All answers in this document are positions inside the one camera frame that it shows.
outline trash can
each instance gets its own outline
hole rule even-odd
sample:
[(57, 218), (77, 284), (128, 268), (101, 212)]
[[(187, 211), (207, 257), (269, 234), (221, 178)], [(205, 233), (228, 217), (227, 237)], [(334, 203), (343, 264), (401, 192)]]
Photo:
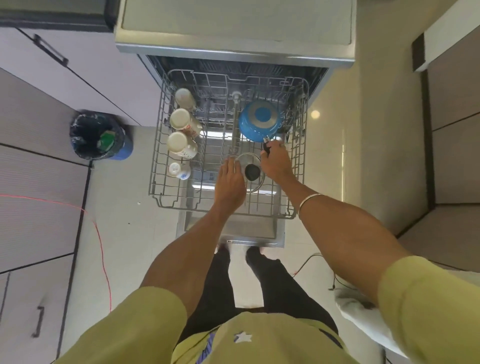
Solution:
[(83, 111), (70, 124), (70, 141), (80, 158), (123, 160), (132, 154), (133, 143), (115, 116)]

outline white mug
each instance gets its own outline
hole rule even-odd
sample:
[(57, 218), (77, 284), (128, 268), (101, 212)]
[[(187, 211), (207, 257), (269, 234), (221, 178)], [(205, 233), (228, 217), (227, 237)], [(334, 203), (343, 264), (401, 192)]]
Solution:
[(181, 130), (192, 138), (198, 137), (202, 131), (202, 124), (186, 109), (176, 109), (170, 115), (170, 125), (173, 129)]
[(187, 109), (188, 111), (193, 111), (197, 107), (192, 93), (186, 88), (179, 88), (175, 92), (175, 101), (181, 108)]
[(197, 143), (181, 132), (170, 134), (167, 140), (167, 148), (173, 154), (185, 159), (192, 159), (198, 151)]
[(180, 178), (181, 180), (187, 180), (192, 173), (192, 169), (188, 164), (180, 164), (173, 162), (168, 166), (168, 172), (173, 176)]

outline dishwasher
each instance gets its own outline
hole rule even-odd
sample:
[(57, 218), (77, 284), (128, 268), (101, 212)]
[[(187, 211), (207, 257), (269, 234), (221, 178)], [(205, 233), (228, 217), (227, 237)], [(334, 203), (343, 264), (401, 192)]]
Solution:
[[(269, 101), (280, 112), (282, 125), (275, 138), (285, 144), (293, 172), (303, 182), (308, 106), (333, 69), (354, 60), (355, 0), (299, 0), (297, 7), (277, 9), (274, 18), (270, 9), (275, 1), (252, 4), (261, 24), (249, 27), (232, 21), (232, 14), (252, 17), (245, 4), (232, 0), (120, 4), (117, 47), (137, 53), (161, 88), (149, 194), (159, 207), (180, 210), (177, 237), (212, 206), (218, 170), (226, 157), (260, 155), (263, 144), (248, 140), (236, 126), (238, 113), (252, 101)], [(310, 11), (298, 8), (301, 4)], [(219, 9), (229, 16), (212, 19)], [(299, 11), (304, 18), (293, 20)], [(289, 22), (278, 23), (281, 17)], [(319, 33), (305, 34), (307, 28)], [(195, 139), (198, 153), (188, 161), (167, 149), (173, 130), (169, 117), (178, 107), (174, 94), (179, 88), (193, 94), (193, 114), (203, 127)], [(172, 162), (190, 164), (187, 180), (169, 175)], [(220, 243), (283, 247), (285, 221), (295, 218), (295, 208), (268, 177), (246, 183), (245, 202), (227, 221)]]

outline silver bracelet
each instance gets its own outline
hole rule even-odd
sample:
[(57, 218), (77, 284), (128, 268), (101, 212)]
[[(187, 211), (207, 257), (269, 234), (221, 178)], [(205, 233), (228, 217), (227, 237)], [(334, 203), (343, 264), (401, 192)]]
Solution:
[(307, 202), (308, 200), (310, 200), (312, 197), (315, 197), (315, 196), (323, 196), (324, 194), (311, 194), (310, 196), (307, 196), (305, 197), (305, 199), (301, 202), (300, 206), (299, 206), (299, 216), (300, 216), (300, 210), (301, 210), (301, 207), (303, 206), (303, 204), (305, 202)]

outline dishwasher rack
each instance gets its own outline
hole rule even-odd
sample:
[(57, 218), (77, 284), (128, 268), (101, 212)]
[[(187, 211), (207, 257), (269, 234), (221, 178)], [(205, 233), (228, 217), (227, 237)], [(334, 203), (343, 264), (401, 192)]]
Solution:
[[(300, 77), (244, 75), (232, 78), (227, 73), (196, 72), (174, 69), (168, 73), (157, 71), (162, 80), (159, 117), (156, 129), (149, 194), (160, 207), (207, 212), (214, 199), (218, 170), (229, 152), (260, 155), (262, 143), (255, 143), (243, 135), (233, 134), (235, 104), (232, 92), (240, 91), (240, 111), (251, 101), (268, 100), (280, 110), (283, 123), (276, 138), (282, 140), (290, 153), (295, 176), (304, 179), (305, 131), (307, 120), (308, 82)], [(191, 160), (168, 152), (167, 139), (174, 131), (169, 124), (171, 113), (178, 107), (174, 93), (178, 88), (189, 89), (197, 102), (193, 112), (202, 123), (203, 131), (195, 141), (198, 153)], [(182, 181), (168, 174), (173, 161), (189, 163), (192, 169), (188, 180)], [(280, 187), (268, 177), (258, 189), (260, 179), (247, 183), (245, 203), (236, 214), (260, 217), (294, 218), (296, 213)]]

